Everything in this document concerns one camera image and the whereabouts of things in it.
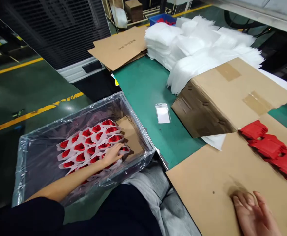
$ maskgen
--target hand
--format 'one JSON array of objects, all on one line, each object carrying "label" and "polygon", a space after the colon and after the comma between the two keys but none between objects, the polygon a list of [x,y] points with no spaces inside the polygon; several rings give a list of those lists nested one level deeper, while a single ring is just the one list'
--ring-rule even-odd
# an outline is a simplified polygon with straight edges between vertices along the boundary
[{"label": "hand", "polygon": [[259,192],[236,192],[233,203],[244,236],[282,236],[269,210],[266,200]]},{"label": "hand", "polygon": [[113,147],[111,147],[107,151],[107,153],[105,154],[104,158],[102,159],[103,164],[105,165],[105,167],[113,164],[118,159],[121,159],[123,157],[123,154],[122,155],[117,155],[117,153],[122,148],[122,146],[124,146],[124,145],[125,145],[124,143],[114,144]]}]

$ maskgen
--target yellow stripe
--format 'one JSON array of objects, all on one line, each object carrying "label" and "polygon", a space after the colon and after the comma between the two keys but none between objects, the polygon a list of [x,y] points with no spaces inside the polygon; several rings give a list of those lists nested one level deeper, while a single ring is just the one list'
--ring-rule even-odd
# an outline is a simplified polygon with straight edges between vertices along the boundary
[{"label": "yellow stripe", "polygon": [[211,7],[211,6],[212,6],[212,4],[204,5],[202,7],[198,7],[198,8],[195,8],[195,9],[187,10],[185,12],[177,13],[177,14],[173,15],[172,17],[178,17],[178,16],[181,16],[181,15],[184,15],[184,14],[187,14],[187,13],[190,13],[190,12],[193,12],[193,11],[197,11],[197,10],[200,10],[200,9],[204,9],[204,8],[207,8],[207,7]]},{"label": "yellow stripe", "polygon": [[[82,92],[76,93],[75,95],[68,97],[67,100],[70,101],[70,100],[73,100],[73,99],[75,99],[75,98],[77,98],[77,97],[80,97],[80,96],[82,96],[82,95],[83,95]],[[38,114],[41,114],[41,113],[43,113],[43,112],[46,112],[46,111],[48,111],[48,110],[51,110],[51,109],[57,107],[61,102],[65,102],[65,101],[66,101],[66,99],[62,99],[62,100],[60,100],[60,101],[57,101],[57,102],[55,102],[55,103],[52,103],[51,105],[45,106],[45,107],[40,108],[40,109],[38,109],[38,110],[36,110],[36,111],[33,111],[33,112],[30,112],[30,113],[25,114],[25,115],[23,115],[23,116],[20,116],[20,117],[14,119],[14,120],[8,121],[8,122],[6,122],[6,123],[0,125],[0,130],[5,129],[5,128],[9,127],[9,126],[15,125],[15,124],[17,124],[17,123],[19,123],[19,122],[21,122],[21,121],[24,121],[24,120],[26,120],[26,119],[29,119],[29,118],[31,118],[31,117],[34,117],[34,116],[36,116],[36,115],[38,115]]]},{"label": "yellow stripe", "polygon": [[36,62],[38,62],[38,61],[42,61],[42,60],[43,60],[43,58],[40,57],[40,58],[35,59],[35,60],[32,60],[32,61],[28,61],[28,62],[19,64],[19,65],[13,66],[13,67],[9,67],[9,68],[7,68],[7,69],[0,70],[0,74],[5,73],[5,72],[8,72],[8,71],[11,71],[11,70],[15,70],[15,69],[18,69],[18,68],[20,68],[20,67],[24,67],[24,66],[27,66],[27,65],[36,63]]}]

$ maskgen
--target green workbench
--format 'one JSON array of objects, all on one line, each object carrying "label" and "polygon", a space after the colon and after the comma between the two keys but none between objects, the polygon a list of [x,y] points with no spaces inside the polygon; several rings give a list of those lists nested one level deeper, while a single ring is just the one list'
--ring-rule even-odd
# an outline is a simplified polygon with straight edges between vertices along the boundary
[{"label": "green workbench", "polygon": [[[206,143],[193,139],[170,108],[176,96],[166,87],[170,72],[145,56],[114,72],[121,89],[133,107],[148,135],[171,169]],[[171,123],[158,124],[156,103],[167,103]],[[269,112],[287,127],[287,104]]]}]

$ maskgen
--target person's left hand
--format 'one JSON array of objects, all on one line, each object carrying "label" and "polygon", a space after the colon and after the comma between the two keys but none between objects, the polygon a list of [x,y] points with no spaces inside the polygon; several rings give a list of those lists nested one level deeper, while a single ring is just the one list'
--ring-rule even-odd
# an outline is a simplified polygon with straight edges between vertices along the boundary
[{"label": "person's left hand", "polygon": [[113,164],[115,161],[117,161],[118,159],[121,159],[124,154],[122,155],[117,155],[118,151],[122,148],[122,146],[124,146],[124,143],[117,143],[114,144],[113,147],[111,147],[107,153],[105,154],[104,158],[102,159],[103,164],[105,165],[105,167]]}]

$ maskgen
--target plastic crate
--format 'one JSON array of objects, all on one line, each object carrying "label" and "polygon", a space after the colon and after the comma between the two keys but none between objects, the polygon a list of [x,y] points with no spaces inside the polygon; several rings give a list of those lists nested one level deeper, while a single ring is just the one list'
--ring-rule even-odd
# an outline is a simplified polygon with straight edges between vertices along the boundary
[{"label": "plastic crate", "polygon": [[154,25],[155,23],[157,23],[157,21],[159,19],[163,18],[164,21],[168,21],[168,22],[171,22],[171,23],[176,23],[176,18],[166,14],[166,13],[163,13],[163,14],[160,14],[160,15],[156,15],[156,16],[153,16],[153,17],[150,17],[149,18],[149,21],[150,21],[150,26]]}]

